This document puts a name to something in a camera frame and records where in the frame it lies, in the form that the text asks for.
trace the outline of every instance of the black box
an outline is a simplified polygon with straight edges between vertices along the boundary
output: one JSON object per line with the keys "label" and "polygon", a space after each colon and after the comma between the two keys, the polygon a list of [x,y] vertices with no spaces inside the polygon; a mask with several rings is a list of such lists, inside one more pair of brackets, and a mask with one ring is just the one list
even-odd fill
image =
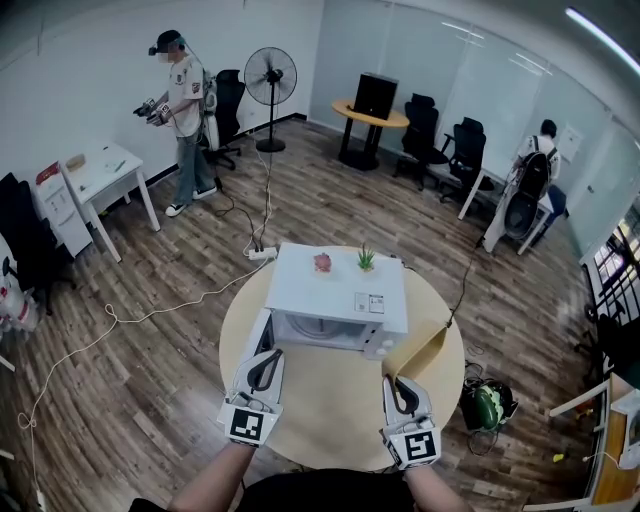
{"label": "black box", "polygon": [[393,78],[373,73],[360,75],[353,111],[379,119],[389,119],[397,88],[398,81]]}

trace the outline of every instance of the ceiling light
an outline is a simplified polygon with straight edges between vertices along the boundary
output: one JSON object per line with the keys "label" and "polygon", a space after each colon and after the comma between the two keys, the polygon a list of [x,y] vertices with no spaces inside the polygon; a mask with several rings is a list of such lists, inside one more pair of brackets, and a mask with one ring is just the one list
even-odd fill
{"label": "ceiling light", "polygon": [[529,67],[525,66],[522,62],[518,62],[517,60],[513,60],[513,59],[509,59],[509,62],[513,62],[514,64],[517,64],[521,68],[526,69],[529,73],[533,73],[536,76],[542,76],[542,73],[540,71],[535,71],[533,69],[530,69]]}
{"label": "ceiling light", "polygon": [[478,46],[480,48],[484,48],[484,45],[481,45],[480,43],[476,43],[475,41],[471,41],[470,39],[467,40],[466,37],[462,37],[462,36],[456,36],[458,39],[460,39],[461,41],[464,41],[465,43],[469,43],[472,44],[473,46]]}
{"label": "ceiling light", "polygon": [[600,41],[611,48],[618,55],[618,57],[629,64],[629,66],[631,66],[631,68],[636,72],[637,75],[640,75],[640,64],[638,64],[633,59],[633,57],[631,57],[631,55],[629,55],[627,51],[622,48],[622,46],[616,43],[610,36],[605,34],[600,28],[594,25],[591,21],[589,21],[575,9],[569,7],[565,10],[565,12],[567,13],[567,16],[569,16],[569,18],[581,25],[583,28],[586,28],[594,36],[600,39]]}
{"label": "ceiling light", "polygon": [[471,32],[471,30],[467,30],[466,28],[459,27],[458,25],[452,25],[451,23],[441,22],[445,27],[455,28],[456,30],[461,30],[462,32],[466,32],[467,34],[471,34],[473,37],[477,37],[478,39],[484,39],[484,36],[480,34],[475,34]]}
{"label": "ceiling light", "polygon": [[533,64],[535,67],[540,68],[542,71],[544,71],[545,73],[549,73],[551,76],[553,76],[553,73],[551,73],[551,71],[549,71],[546,68],[543,68],[540,64],[538,64],[537,62],[532,61],[531,59],[528,59],[527,57],[525,57],[524,55],[520,54],[520,53],[516,53],[516,55],[518,57],[520,57],[521,59],[526,60],[527,62],[530,62],[531,64]]}

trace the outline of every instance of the black table base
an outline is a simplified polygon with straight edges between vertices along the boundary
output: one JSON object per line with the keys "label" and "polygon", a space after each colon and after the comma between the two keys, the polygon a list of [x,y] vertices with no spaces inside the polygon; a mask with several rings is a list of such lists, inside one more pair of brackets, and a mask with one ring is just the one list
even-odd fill
{"label": "black table base", "polygon": [[378,151],[378,145],[380,144],[382,127],[371,125],[369,128],[369,134],[367,135],[367,141],[364,145],[364,150],[359,151],[349,149],[349,139],[351,138],[352,126],[353,119],[347,119],[344,136],[342,137],[342,147],[340,148],[340,155],[338,158],[343,164],[353,167],[354,169],[358,169],[359,171],[372,171],[379,165],[378,159],[376,158],[376,152]]}

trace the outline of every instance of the microwave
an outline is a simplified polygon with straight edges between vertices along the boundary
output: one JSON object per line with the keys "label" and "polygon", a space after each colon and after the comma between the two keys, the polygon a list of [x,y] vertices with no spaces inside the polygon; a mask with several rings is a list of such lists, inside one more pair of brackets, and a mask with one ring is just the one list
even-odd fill
{"label": "microwave", "polygon": [[[322,253],[331,258],[329,272],[315,269],[314,256]],[[301,343],[382,360],[407,332],[400,260],[376,254],[373,270],[364,272],[355,250],[283,243],[251,338],[260,345]]]}

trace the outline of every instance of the pink plant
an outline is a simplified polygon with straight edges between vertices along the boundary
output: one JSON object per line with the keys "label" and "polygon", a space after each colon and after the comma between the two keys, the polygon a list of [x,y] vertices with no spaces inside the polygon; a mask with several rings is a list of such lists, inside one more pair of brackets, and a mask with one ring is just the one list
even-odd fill
{"label": "pink plant", "polygon": [[331,272],[331,258],[327,253],[318,254],[313,257],[317,272]]}

